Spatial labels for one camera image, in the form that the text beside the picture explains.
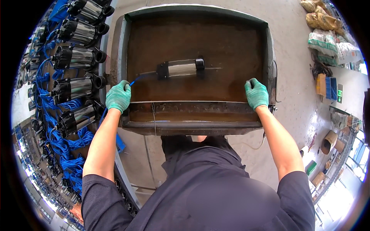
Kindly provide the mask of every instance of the concrete floor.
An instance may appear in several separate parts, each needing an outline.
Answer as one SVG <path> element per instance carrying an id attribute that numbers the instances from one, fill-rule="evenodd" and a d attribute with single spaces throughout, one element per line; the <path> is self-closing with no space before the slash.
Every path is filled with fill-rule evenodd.
<path id="1" fill-rule="evenodd" d="M 144 7 L 167 3 L 198 3 L 215 5 L 227 9 L 242 11 L 269 23 L 274 39 L 274 49 L 279 70 L 276 118 L 292 135 L 299 148 L 312 146 L 317 162 L 316 170 L 310 175 L 314 178 L 323 166 L 328 155 L 318 152 L 322 139 L 331 129 L 329 107 L 320 103 L 315 93 L 316 83 L 310 72 L 310 50 L 307 48 L 308 34 L 312 30 L 305 21 L 306 11 L 298 0 L 126 0 L 119 1 L 112 17 L 109 31 L 108 55 L 116 50 L 112 45 L 114 27 L 117 19 L 126 12 Z M 108 59 L 107 66 L 114 61 Z M 153 168 L 154 181 L 148 164 L 144 137 L 119 129 L 119 135 L 126 144 L 121 160 L 131 183 L 138 186 L 154 187 L 166 180 L 166 173 L 161 167 L 165 161 L 160 137 L 147 136 L 148 152 Z M 246 135 L 230 135 L 230 145 L 242 158 L 250 177 L 260 180 L 274 190 L 278 188 L 278 173 L 273 162 L 267 140 L 259 150 L 252 150 L 243 142 L 258 146 L 262 141 L 263 130 Z M 144 203 L 148 195 L 138 195 Z"/>

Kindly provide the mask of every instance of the green exit sign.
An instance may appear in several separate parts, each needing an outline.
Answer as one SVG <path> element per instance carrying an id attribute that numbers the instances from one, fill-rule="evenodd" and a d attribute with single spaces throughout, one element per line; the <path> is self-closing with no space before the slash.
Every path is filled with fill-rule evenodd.
<path id="1" fill-rule="evenodd" d="M 342 84 L 338 84 L 338 98 L 337 98 L 337 102 L 338 103 L 342 103 L 342 100 L 343 100 L 343 85 Z"/>

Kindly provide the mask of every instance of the green glove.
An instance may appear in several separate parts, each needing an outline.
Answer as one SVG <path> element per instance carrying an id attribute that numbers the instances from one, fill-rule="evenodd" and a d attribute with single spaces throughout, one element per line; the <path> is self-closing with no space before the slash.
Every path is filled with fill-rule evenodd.
<path id="1" fill-rule="evenodd" d="M 128 108 L 131 100 L 131 87 L 129 82 L 122 80 L 119 84 L 113 86 L 107 93 L 105 105 L 108 110 L 117 108 L 123 113 Z"/>
<path id="2" fill-rule="evenodd" d="M 245 85 L 245 95 L 247 96 L 248 104 L 256 110 L 256 107 L 260 105 L 269 104 L 269 94 L 267 93 L 266 87 L 258 82 L 256 78 L 248 80 Z"/>

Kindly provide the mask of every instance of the black pants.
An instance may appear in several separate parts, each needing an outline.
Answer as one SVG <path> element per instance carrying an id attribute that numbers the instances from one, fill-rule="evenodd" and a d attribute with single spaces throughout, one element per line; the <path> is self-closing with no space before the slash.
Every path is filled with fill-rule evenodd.
<path id="1" fill-rule="evenodd" d="M 161 136 L 161 140 L 163 152 L 166 157 L 166 162 L 162 164 L 162 167 L 168 176 L 173 173 L 176 162 L 183 154 L 204 146 L 223 149 L 241 162 L 241 158 L 229 145 L 224 136 L 207 136 L 202 142 L 193 142 L 190 136 L 185 135 Z"/>

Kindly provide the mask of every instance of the cardboard box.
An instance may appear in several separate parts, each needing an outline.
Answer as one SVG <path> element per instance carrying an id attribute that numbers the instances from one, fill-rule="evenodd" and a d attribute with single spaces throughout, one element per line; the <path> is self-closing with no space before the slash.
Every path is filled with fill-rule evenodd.
<path id="1" fill-rule="evenodd" d="M 337 140 L 337 142 L 335 143 L 335 145 L 334 145 L 334 148 L 337 150 L 337 151 L 339 151 L 340 153 L 342 153 L 343 152 L 343 149 L 344 149 L 344 147 L 345 147 L 345 143 L 343 143 L 341 140 Z"/>
<path id="2" fill-rule="evenodd" d="M 321 181 L 325 178 L 325 174 L 323 172 L 319 172 L 316 177 L 311 181 L 311 183 L 317 187 Z"/>
<path id="3" fill-rule="evenodd" d="M 352 116 L 348 116 L 347 126 L 352 126 Z"/>
<path id="4" fill-rule="evenodd" d="M 316 94 L 326 96 L 325 74 L 319 74 L 316 78 Z"/>
<path id="5" fill-rule="evenodd" d="M 330 130 L 321 144 L 321 151 L 324 154 L 329 154 L 330 150 L 334 147 L 338 139 L 338 134 Z"/>
<path id="6" fill-rule="evenodd" d="M 349 136 L 349 134 L 351 133 L 351 131 L 349 130 L 349 127 L 345 127 L 341 129 L 340 131 L 346 134 L 346 136 Z"/>

